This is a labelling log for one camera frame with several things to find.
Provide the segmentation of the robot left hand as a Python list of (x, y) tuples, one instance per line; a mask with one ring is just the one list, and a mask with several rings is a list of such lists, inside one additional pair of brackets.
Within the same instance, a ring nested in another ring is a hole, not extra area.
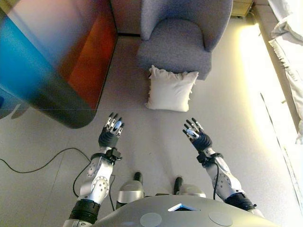
[(98, 138), (100, 148), (114, 148), (124, 128), (122, 117), (111, 113)]

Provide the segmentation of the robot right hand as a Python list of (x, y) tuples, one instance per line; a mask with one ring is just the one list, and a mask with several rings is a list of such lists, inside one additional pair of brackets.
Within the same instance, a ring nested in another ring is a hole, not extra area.
[(185, 129), (182, 130), (183, 133), (198, 153), (212, 146), (211, 138), (205, 133), (202, 125), (195, 118), (191, 118), (191, 120), (186, 119), (184, 126)]

